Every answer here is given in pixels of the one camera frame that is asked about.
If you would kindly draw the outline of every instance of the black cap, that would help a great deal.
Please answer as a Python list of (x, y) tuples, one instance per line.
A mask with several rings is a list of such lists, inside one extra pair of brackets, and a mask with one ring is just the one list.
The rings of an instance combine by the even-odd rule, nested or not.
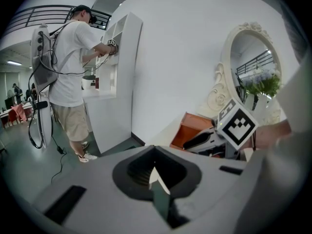
[(90, 15), (92, 15), (91, 9), (90, 9), (88, 6), (85, 6), (85, 5), (79, 5), (79, 6), (77, 6), (77, 7), (73, 10), (73, 13), (74, 13), (74, 12), (77, 12), (77, 11), (83, 11), (83, 10), (85, 10), (85, 11), (88, 12)]

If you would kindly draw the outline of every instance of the staircase railing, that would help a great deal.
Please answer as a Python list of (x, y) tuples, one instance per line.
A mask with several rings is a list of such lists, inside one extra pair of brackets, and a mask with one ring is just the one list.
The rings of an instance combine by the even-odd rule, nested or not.
[(236, 73), (238, 75), (242, 75), (253, 69), (258, 69), (259, 67), (263, 67), (271, 62), (274, 63), (273, 56), (270, 52), (268, 52), (268, 50), (266, 50), (260, 55), (246, 62), (245, 64), (239, 66), (236, 70)]
[[(42, 23), (64, 24), (70, 19), (74, 8), (75, 6), (70, 5), (42, 5), (18, 11), (12, 17), (4, 35), (25, 27), (41, 25)], [(91, 11), (92, 15), (97, 17), (97, 22), (92, 24), (91, 27), (106, 30), (111, 15), (97, 10)]]

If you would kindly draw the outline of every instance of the black cable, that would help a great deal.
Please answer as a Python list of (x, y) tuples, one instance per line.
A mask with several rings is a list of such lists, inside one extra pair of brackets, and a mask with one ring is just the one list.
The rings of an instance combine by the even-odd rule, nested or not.
[[(91, 60), (89, 60), (85, 65), (87, 65)], [(83, 65), (82, 67), (84, 67), (85, 65)]]
[(252, 135), (252, 138), (253, 138), (253, 150), (254, 150), (254, 151), (256, 150), (256, 145), (255, 145), (255, 141), (256, 141), (255, 137), (256, 137), (256, 134), (255, 134), (255, 132), (254, 132), (253, 135)]
[(65, 148), (63, 148), (63, 156), (60, 158), (60, 171), (57, 173), (57, 174), (54, 174), (53, 176), (52, 176), (52, 178), (51, 178), (51, 184), (52, 184), (52, 182), (53, 182), (53, 178), (56, 176), (56, 175), (58, 175), (58, 174), (60, 174), (61, 172), (62, 172), (62, 170), (63, 170), (63, 164), (62, 164), (62, 159), (64, 158), (64, 156), (67, 154), (67, 152), (65, 151)]
[[(50, 38), (47, 37), (44, 33), (42, 33), (42, 35), (44, 35), (46, 38), (48, 38), (48, 40), (49, 40), (49, 42), (50, 42), (50, 45), (51, 45), (51, 40), (50, 40)], [(51, 52), (54, 54), (55, 57), (56, 57), (56, 54), (55, 54), (53, 48), (54, 48), (54, 44), (55, 44), (56, 41), (57, 41), (57, 40), (55, 39), (55, 41), (54, 41), (54, 43), (53, 43), (53, 46), (52, 46), (52, 49), (49, 50), (49, 51), (51, 51)], [(99, 67), (107, 61), (108, 57), (109, 57), (109, 55), (108, 55), (108, 56), (106, 57), (106, 59), (99, 65)], [(49, 69), (46, 65), (43, 64), (42, 61), (41, 61), (41, 64), (43, 65), (43, 67), (44, 67), (45, 69), (48, 69), (49, 71), (52, 71), (52, 72), (57, 73), (57, 74), (60, 74), (60, 75), (80, 76), (80, 75), (84, 75), (86, 72), (89, 71), (89, 70), (86, 70), (86, 71), (84, 71), (84, 72), (82, 72), (82, 73), (62, 73), (62, 72), (57, 72), (57, 71), (55, 71), (54, 69), (53, 69), (53, 70)]]
[[(28, 79), (28, 90), (31, 91), (30, 89), (30, 79), (31, 77), (34, 75), (34, 73), (38, 70), (38, 68), (40, 67), (40, 63), (38, 64), (38, 66), (34, 69), (33, 73), (30, 75), (29, 79)], [(33, 93), (30, 93), (30, 96), (31, 96), (31, 99), (32, 99), (32, 106), (33, 106), (33, 115), (30, 119), (30, 122), (29, 122), (29, 126), (28, 126), (28, 137), (30, 139), (30, 142), (33, 144), (33, 146), (37, 149), (40, 149), (42, 146), (43, 146), (43, 136), (42, 136), (42, 132), (39, 134), (40, 135), (40, 138), (41, 138), (41, 142), (40, 142), (40, 145), (38, 146), (35, 141), (33, 140), (33, 138), (31, 137), (30, 135), (30, 127), (31, 127), (31, 123), (33, 122), (33, 119), (34, 119), (34, 116), (35, 116), (35, 113), (36, 113), (36, 105), (35, 105), (35, 98), (34, 98), (34, 95)], [(38, 116), (38, 124), (39, 124), (39, 128), (41, 129), (41, 121), (40, 121), (40, 117)]]
[[(109, 57), (109, 56), (107, 56), (107, 58), (106, 58), (96, 69), (100, 68), (100, 66), (101, 66), (102, 64), (104, 64), (104, 63), (108, 60), (108, 57)], [(40, 58), (40, 62), (41, 62), (41, 64), (42, 64), (43, 68), (47, 69), (48, 71), (51, 71), (51, 72), (60, 74), (60, 75), (82, 76), (82, 75), (84, 75), (84, 73), (86, 73), (86, 72), (89, 71), (89, 70), (86, 70), (86, 71), (84, 71), (83, 73), (62, 73), (62, 72), (57, 72), (57, 71), (55, 71), (55, 70), (49, 69), (49, 68), (42, 62), (41, 58)]]

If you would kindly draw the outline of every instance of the person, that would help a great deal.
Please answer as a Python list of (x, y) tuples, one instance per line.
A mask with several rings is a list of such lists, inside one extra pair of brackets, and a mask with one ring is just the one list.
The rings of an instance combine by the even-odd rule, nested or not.
[(16, 83), (13, 84), (13, 88), (14, 88), (14, 94), (16, 96), (16, 103), (17, 105), (21, 104), (21, 99), (20, 99), (20, 88), (16, 85)]
[(37, 100), (37, 91), (34, 83), (31, 84), (31, 94), (33, 95), (34, 100)]
[[(105, 54), (114, 54), (116, 48), (101, 43), (88, 24), (91, 19), (91, 9), (84, 5), (75, 8), (71, 23), (63, 27), (57, 37), (55, 55), (58, 59), (55, 69), (62, 73), (82, 73), (83, 63)], [(93, 49), (91, 55), (83, 56), (84, 49)], [(59, 70), (58, 63), (65, 64)], [(81, 90), (82, 75), (62, 75), (50, 85), (49, 99), (54, 113), (66, 132), (70, 146), (81, 162), (96, 159), (96, 156), (85, 152), (88, 142), (82, 143), (88, 135), (85, 110)]]
[(31, 95), (30, 95), (30, 91), (29, 91), (29, 89), (27, 89), (26, 90), (26, 101), (28, 101), (28, 98), (30, 97)]

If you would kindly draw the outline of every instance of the white shelf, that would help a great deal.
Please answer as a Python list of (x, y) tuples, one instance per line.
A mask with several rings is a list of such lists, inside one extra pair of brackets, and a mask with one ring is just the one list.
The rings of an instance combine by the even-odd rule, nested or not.
[(125, 26), (126, 20), (127, 20), (127, 16), (124, 16), (122, 19), (120, 19), (115, 26), (115, 30), (114, 30), (114, 36), (118, 35), (120, 32), (123, 31), (123, 28)]
[(82, 98), (85, 103), (103, 99), (116, 98), (114, 91), (100, 91), (99, 89), (86, 89), (82, 91)]
[[(101, 153), (131, 136), (132, 91), (141, 26), (142, 20), (129, 13), (106, 31), (102, 42), (114, 39), (119, 52), (96, 70), (99, 89), (82, 92)], [(106, 57), (97, 60), (97, 67)]]

